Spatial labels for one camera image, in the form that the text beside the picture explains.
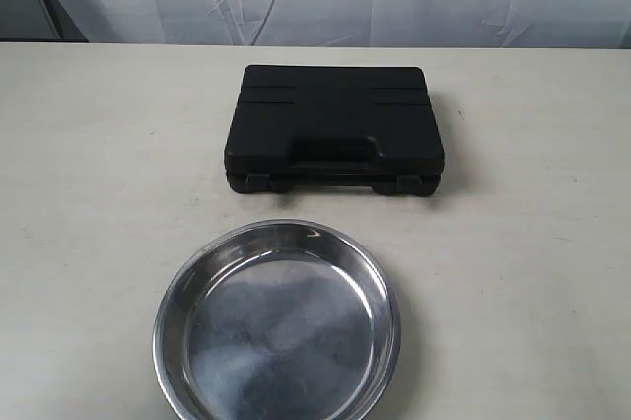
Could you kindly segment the black plastic tool case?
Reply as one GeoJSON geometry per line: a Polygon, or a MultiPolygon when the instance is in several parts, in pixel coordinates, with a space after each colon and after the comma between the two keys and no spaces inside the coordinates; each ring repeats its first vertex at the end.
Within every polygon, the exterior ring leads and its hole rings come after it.
{"type": "Polygon", "coordinates": [[[224,166],[239,194],[367,187],[429,197],[445,150],[419,67],[251,64],[224,166]]]}

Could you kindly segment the round stainless steel tray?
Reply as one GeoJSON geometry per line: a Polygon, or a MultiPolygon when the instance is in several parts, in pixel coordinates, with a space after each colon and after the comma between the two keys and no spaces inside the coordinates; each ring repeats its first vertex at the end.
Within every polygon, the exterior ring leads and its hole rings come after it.
{"type": "Polygon", "coordinates": [[[179,419],[363,419],[393,376],[397,299],[378,261],[309,221],[252,223],[178,271],[152,358],[179,419]]]}

